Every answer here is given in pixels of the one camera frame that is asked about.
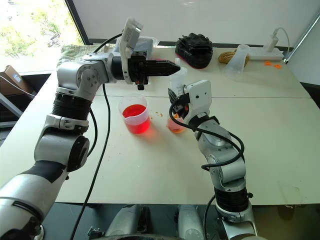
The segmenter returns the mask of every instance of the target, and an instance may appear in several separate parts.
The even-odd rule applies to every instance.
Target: red liquid
[[[137,116],[139,114],[142,114],[146,110],[146,107],[140,104],[134,104],[128,106],[122,113],[122,115],[127,117],[133,117]],[[133,134],[142,134],[144,133],[150,126],[150,119],[149,117],[141,124],[138,125],[129,125],[126,122],[124,122],[126,127],[129,129],[130,132]]]

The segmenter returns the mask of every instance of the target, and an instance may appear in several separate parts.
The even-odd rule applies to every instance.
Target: cardboard box
[[[6,66],[3,72],[0,72],[0,76],[9,80],[13,85],[18,88],[26,91],[29,94],[33,93],[33,88],[28,85],[28,83],[20,76],[20,74],[10,65]],[[0,92],[5,95],[14,95],[14,94],[25,94],[19,89],[15,88],[7,81],[5,81],[2,77],[0,77]]]

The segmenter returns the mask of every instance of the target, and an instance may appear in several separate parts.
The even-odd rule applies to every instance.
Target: floor
[[[101,204],[97,209],[87,207],[79,223],[75,240],[87,240],[91,226],[106,231],[112,219],[123,207],[122,204]],[[152,233],[176,236],[175,214],[177,205],[146,205],[150,209]],[[55,203],[43,222],[45,240],[69,239],[81,206]],[[198,206],[203,217],[205,206]],[[268,240],[318,240],[320,239],[320,204],[297,206],[255,206],[253,209],[256,227],[261,237]],[[217,213],[214,207],[208,212],[208,233],[210,240],[216,240],[214,222]]]

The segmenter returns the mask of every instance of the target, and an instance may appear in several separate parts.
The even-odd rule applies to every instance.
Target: white cable
[[[22,92],[24,92],[25,94],[28,94],[28,95],[30,95],[30,96],[32,96],[32,97],[36,97],[35,95],[32,95],[32,94],[30,94],[30,93],[22,90],[20,87],[17,87],[16,85],[14,85],[13,83],[11,83],[11,82],[10,82],[8,79],[6,79],[5,77],[3,77],[3,76],[1,76],[1,75],[0,75],[0,77],[3,78],[5,81],[7,81],[8,84],[11,84],[12,86],[14,86],[16,89],[19,89],[20,91],[22,91]]]
[[[288,59],[288,56],[289,56],[289,51],[290,51],[290,40],[289,40],[289,36],[288,36],[288,33],[287,31],[283,28],[283,27],[278,27],[278,29],[281,29],[284,31],[285,35],[286,35],[286,39],[288,40],[288,50],[287,50],[287,53],[286,53],[286,57],[285,59],[283,60],[284,62],[286,62],[286,60]]]

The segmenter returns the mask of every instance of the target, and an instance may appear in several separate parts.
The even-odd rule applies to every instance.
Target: measuring cup
[[[148,102],[141,94],[123,96],[118,103],[118,110],[131,133],[142,134],[150,127]]]

